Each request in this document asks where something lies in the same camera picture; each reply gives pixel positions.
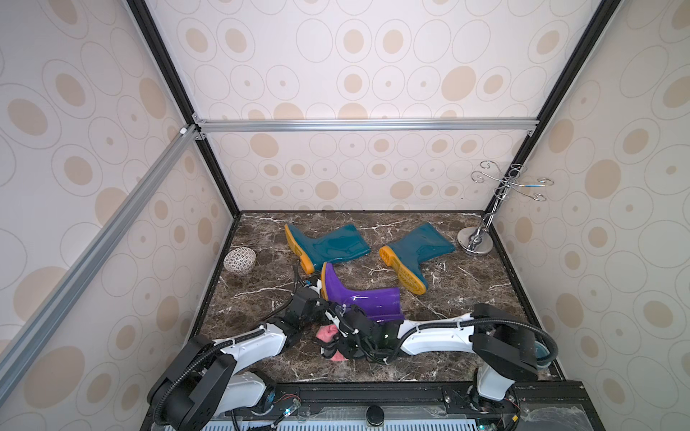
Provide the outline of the pink cloth black trim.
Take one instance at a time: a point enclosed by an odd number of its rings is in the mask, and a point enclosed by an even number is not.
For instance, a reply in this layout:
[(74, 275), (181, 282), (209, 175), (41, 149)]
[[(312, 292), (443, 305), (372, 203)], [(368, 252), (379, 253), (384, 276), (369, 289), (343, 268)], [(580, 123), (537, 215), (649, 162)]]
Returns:
[(320, 346), (321, 356), (332, 362), (347, 361), (346, 357), (337, 348), (337, 338), (340, 335), (335, 324), (321, 326), (316, 332), (316, 343)]

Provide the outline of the purple rubber boot yellow sole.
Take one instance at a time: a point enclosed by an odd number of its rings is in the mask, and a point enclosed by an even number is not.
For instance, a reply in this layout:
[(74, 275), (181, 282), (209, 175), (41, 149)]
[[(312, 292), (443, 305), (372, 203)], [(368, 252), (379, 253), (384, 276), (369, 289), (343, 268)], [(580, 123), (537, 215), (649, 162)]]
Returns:
[(368, 319), (377, 323), (403, 320), (401, 293), (397, 287), (372, 290), (351, 290), (341, 283), (332, 263), (323, 264), (320, 279), (322, 297), (338, 305), (356, 305)]

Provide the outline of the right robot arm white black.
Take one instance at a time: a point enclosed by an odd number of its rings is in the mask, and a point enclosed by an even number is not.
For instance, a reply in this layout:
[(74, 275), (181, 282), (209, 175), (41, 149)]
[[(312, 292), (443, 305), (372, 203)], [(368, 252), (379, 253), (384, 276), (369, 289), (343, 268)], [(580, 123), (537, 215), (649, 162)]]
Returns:
[(506, 400), (515, 383), (535, 382), (541, 367), (558, 356), (556, 341), (541, 328), (514, 320), (486, 303), (470, 314), (436, 321), (372, 321), (353, 305), (336, 306), (325, 313), (335, 334), (319, 339), (328, 359), (365, 359), (390, 365), (400, 357), (429, 352), (463, 352), (477, 355), (483, 364), (474, 374), (468, 397), (473, 408), (492, 409)]

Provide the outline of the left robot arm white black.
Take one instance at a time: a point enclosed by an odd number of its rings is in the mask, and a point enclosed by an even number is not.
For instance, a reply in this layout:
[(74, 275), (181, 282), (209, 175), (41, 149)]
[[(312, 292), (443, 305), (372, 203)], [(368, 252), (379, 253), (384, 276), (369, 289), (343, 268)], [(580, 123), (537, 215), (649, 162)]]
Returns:
[(220, 411), (232, 377), (268, 357), (278, 357), (300, 341), (309, 327), (325, 320), (330, 303), (319, 288), (294, 270), (289, 301), (249, 332), (228, 339), (191, 338), (147, 395), (158, 426), (200, 430)]

